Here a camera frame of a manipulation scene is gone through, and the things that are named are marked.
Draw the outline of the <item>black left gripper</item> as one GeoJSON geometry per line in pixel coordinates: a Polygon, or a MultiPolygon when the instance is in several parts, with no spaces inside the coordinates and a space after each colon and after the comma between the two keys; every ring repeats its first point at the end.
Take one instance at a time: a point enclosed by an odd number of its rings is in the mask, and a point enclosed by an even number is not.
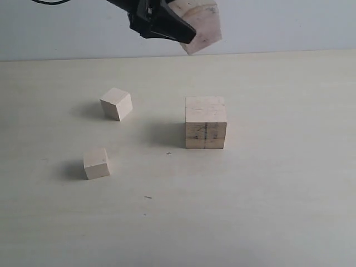
{"type": "Polygon", "coordinates": [[[189,44],[196,30],[170,7],[171,1],[108,0],[127,12],[130,29],[143,38],[168,39],[189,44]]]}

